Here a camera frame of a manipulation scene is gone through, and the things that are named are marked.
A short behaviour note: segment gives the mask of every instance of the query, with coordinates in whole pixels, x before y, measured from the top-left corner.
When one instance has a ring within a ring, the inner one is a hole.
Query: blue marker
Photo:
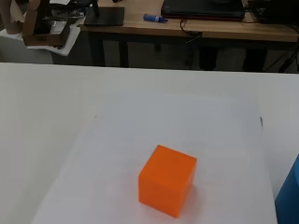
[[[160,16],[152,16],[148,14],[144,14],[143,16],[144,21],[156,21],[156,22],[168,22],[168,19],[160,17]]]

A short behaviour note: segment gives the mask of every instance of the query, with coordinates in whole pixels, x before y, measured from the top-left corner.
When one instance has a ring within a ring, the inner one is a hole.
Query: black laptop
[[[179,19],[241,21],[245,10],[241,0],[164,0],[161,15]]]

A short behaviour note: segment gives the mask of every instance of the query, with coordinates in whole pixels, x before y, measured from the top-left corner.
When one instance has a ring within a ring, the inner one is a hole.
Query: white tabletop
[[[0,222],[32,221],[107,91],[256,98],[276,195],[298,153],[298,87],[297,75],[1,63]]]

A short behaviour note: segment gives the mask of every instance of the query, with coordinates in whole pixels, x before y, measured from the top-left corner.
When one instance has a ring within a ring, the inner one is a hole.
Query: orange cube
[[[157,146],[139,175],[139,201],[179,217],[194,180],[196,161],[195,157]]]

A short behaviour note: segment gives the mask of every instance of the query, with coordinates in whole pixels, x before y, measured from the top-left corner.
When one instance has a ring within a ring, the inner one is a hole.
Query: electronic device
[[[249,9],[259,22],[297,23],[299,22],[298,0],[252,0]]]
[[[241,0],[164,0],[161,15],[166,18],[241,21],[245,10]]]
[[[93,7],[87,9],[84,25],[123,26],[124,7],[99,7],[97,0],[92,0],[92,4]]]

